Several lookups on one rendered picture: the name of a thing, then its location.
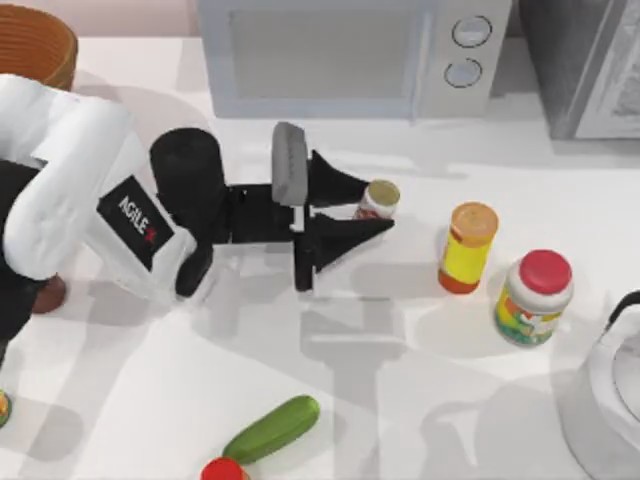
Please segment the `yellow bottle with orange lid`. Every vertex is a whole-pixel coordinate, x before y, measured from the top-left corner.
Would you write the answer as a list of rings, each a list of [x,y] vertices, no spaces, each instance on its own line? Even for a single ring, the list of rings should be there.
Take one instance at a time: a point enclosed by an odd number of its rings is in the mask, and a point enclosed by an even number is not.
[[[479,285],[499,228],[496,212],[481,202],[465,202],[451,214],[438,280],[450,293],[472,293]]]

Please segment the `pale microwave oven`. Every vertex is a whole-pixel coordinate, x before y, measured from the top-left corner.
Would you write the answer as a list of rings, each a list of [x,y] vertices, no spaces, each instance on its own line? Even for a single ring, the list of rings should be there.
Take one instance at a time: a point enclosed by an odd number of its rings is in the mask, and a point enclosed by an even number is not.
[[[476,117],[491,93],[513,0],[198,0],[215,113],[225,118]],[[481,15],[488,41],[462,48],[455,23]],[[483,74],[456,89],[445,68]]]

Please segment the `brown round object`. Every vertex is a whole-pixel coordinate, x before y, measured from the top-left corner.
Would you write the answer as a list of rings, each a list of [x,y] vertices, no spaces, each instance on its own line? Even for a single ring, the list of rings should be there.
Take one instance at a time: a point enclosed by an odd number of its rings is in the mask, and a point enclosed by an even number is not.
[[[54,275],[39,289],[32,313],[42,315],[55,311],[64,304],[66,294],[66,283],[59,275]]]

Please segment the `pale grey rounded box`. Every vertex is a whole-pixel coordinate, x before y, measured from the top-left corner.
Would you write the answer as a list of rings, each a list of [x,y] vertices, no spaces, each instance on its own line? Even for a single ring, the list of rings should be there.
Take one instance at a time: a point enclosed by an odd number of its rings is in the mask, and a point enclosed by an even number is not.
[[[305,131],[278,122],[272,134],[272,200],[282,206],[303,206],[308,194],[308,150]]]

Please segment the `green cucumber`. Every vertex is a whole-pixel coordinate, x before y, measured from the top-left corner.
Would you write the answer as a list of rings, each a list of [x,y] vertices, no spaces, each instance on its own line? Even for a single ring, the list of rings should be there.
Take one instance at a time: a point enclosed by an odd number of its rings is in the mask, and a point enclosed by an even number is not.
[[[320,413],[315,398],[292,397],[236,434],[223,448],[222,456],[240,465],[256,463],[308,433]]]

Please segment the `small white jar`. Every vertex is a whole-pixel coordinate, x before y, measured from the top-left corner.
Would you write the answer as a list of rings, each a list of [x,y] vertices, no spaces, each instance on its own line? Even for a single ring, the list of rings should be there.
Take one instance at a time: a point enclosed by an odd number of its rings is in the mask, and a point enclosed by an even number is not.
[[[400,201],[400,190],[391,181],[376,179],[369,183],[354,219],[391,219]]]

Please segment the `orange ribbed basket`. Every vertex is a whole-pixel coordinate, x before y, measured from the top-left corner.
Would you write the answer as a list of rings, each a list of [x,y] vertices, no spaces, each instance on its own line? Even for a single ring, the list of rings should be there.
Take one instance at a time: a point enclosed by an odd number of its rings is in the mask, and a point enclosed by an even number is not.
[[[70,91],[79,41],[58,17],[0,2],[0,73],[16,74]]]

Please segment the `microwave knob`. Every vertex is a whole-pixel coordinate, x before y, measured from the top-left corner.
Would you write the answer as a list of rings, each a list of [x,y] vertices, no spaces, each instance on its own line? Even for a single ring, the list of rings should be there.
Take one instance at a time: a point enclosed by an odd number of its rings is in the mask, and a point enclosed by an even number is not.
[[[454,42],[462,48],[476,48],[488,41],[492,34],[490,20],[474,15],[458,20],[452,29]]]
[[[456,89],[469,88],[475,85],[482,77],[481,64],[471,58],[465,58],[459,62],[450,63],[444,70],[444,80]]]

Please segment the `white jar with red lid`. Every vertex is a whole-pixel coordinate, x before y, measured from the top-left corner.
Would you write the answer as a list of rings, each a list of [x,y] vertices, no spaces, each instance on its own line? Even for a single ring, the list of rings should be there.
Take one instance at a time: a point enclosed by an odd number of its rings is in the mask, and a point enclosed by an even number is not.
[[[533,347],[547,342],[574,293],[566,258],[550,249],[526,253],[509,268],[494,308],[498,331],[509,341]]]

